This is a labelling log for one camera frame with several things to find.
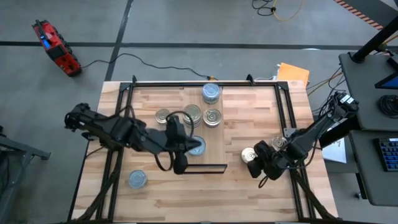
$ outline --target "white paper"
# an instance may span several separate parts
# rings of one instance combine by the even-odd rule
[[[327,147],[324,147],[322,149],[322,154],[324,159],[335,162],[347,163],[344,138],[335,141]]]

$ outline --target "wooden table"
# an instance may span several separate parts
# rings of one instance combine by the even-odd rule
[[[114,113],[119,82],[104,83],[98,112]],[[156,127],[154,113],[158,108],[180,110],[185,100],[180,91],[187,87],[135,88],[133,107],[136,117]],[[313,122],[307,93],[302,82],[289,82],[290,97],[298,128]],[[285,98],[282,97],[285,117],[289,121]],[[258,189],[262,175],[253,179],[241,160],[241,151],[253,147],[260,140],[268,141],[281,135],[280,119],[273,88],[265,86],[226,86],[222,91],[224,159],[228,168],[224,174],[185,174],[162,172],[153,155],[147,152],[124,150],[118,197],[114,213],[115,222],[272,222],[297,221],[289,172],[276,181],[269,180]],[[89,145],[88,153],[99,147]],[[106,150],[92,154],[85,161],[72,218],[79,217],[100,191]],[[160,156],[164,166],[168,155]],[[128,184],[130,172],[142,169],[148,183],[142,189]],[[310,187],[325,208],[337,216],[333,194],[322,152],[316,151],[307,168]],[[308,216],[305,197],[300,191],[304,214]],[[104,216],[107,215],[105,201]]]

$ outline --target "orange striped tape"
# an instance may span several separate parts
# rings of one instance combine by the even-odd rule
[[[334,0],[334,1],[340,6],[343,6],[345,9],[349,10],[350,13],[354,14],[355,16],[359,17],[360,19],[368,23],[370,26],[376,28],[377,30],[383,29],[382,25],[378,24],[377,22],[374,22],[368,16],[365,16],[364,14],[362,14],[362,12],[359,12],[358,10],[354,9],[352,6],[345,3],[344,1],[342,0]]]

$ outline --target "cable bundle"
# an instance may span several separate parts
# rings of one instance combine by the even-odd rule
[[[398,96],[384,95],[378,101],[379,109],[389,118],[398,118]]]

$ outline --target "can lid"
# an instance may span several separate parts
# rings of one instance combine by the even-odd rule
[[[205,97],[216,98],[220,95],[220,88],[215,83],[207,83],[203,86],[202,94]]]
[[[242,160],[244,163],[248,163],[257,157],[256,152],[252,147],[247,147],[242,151]]]
[[[129,185],[131,188],[139,189],[147,182],[147,176],[143,170],[134,170],[130,173]]]
[[[191,116],[194,123],[196,123],[201,118],[201,111],[199,106],[197,105],[187,105],[186,107],[184,107],[184,111]],[[190,122],[188,116],[184,115],[184,121]]]
[[[206,124],[216,126],[221,123],[221,112],[218,109],[207,109],[203,113],[203,120]]]
[[[166,123],[166,117],[167,115],[170,114],[170,111],[168,109],[160,109],[156,112],[156,121],[159,123]]]
[[[193,156],[202,155],[205,152],[205,150],[206,150],[206,142],[205,142],[205,140],[203,138],[199,137],[199,136],[194,136],[192,138],[197,140],[197,141],[200,141],[201,145],[196,147],[196,148],[193,148],[193,149],[189,150],[188,151],[189,154],[191,154]]]

